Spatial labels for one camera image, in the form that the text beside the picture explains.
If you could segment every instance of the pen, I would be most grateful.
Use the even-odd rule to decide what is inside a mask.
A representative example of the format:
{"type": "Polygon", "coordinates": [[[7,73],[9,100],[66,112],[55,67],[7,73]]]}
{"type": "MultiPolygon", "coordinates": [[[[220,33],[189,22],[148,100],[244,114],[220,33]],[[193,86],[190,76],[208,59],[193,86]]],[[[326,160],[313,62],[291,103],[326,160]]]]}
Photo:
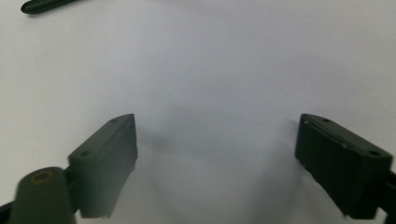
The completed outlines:
{"type": "Polygon", "coordinates": [[[21,11],[26,14],[39,14],[75,1],[77,0],[32,0],[23,4],[21,11]]]}

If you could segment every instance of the black elongated object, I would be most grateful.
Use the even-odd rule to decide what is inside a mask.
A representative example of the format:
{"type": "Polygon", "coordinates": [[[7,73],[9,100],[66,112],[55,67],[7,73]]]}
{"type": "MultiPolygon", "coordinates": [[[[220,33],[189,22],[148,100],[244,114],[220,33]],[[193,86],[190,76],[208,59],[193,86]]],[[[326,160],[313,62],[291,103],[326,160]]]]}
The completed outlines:
{"type": "Polygon", "coordinates": [[[107,122],[69,155],[69,167],[47,167],[24,177],[16,200],[0,207],[0,224],[75,224],[109,217],[137,159],[134,115],[107,122]]]}
{"type": "Polygon", "coordinates": [[[34,15],[75,1],[77,0],[32,0],[23,4],[21,11],[34,15]]]}
{"type": "Polygon", "coordinates": [[[295,156],[345,216],[372,219],[378,207],[396,223],[393,157],[341,125],[302,114],[295,156]]]}

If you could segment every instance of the marker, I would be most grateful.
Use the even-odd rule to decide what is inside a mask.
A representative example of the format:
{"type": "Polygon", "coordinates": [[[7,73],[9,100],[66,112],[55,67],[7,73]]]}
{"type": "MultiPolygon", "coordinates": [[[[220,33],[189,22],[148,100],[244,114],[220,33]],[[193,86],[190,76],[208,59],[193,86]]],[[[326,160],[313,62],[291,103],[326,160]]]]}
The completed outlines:
{"type": "Polygon", "coordinates": [[[39,14],[75,1],[77,0],[32,0],[23,4],[21,11],[26,14],[39,14]]]}

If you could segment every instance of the gray surface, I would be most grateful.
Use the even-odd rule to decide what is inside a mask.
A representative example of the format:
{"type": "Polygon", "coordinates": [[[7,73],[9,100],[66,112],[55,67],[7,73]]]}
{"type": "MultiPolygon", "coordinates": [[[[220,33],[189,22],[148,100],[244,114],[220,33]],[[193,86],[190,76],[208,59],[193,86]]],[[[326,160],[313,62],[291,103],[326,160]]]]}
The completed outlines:
{"type": "Polygon", "coordinates": [[[108,119],[135,113],[136,171],[112,219],[344,219],[293,158],[301,113],[396,154],[395,1],[0,2],[0,203],[108,119]]]}

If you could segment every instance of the black pen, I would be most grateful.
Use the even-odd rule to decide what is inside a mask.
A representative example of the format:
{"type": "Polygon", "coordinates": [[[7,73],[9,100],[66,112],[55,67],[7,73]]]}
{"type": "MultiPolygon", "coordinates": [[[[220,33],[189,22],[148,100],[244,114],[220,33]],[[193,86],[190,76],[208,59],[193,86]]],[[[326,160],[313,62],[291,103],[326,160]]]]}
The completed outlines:
{"type": "Polygon", "coordinates": [[[23,4],[21,11],[26,14],[38,14],[75,1],[77,0],[32,0],[23,4]]]}

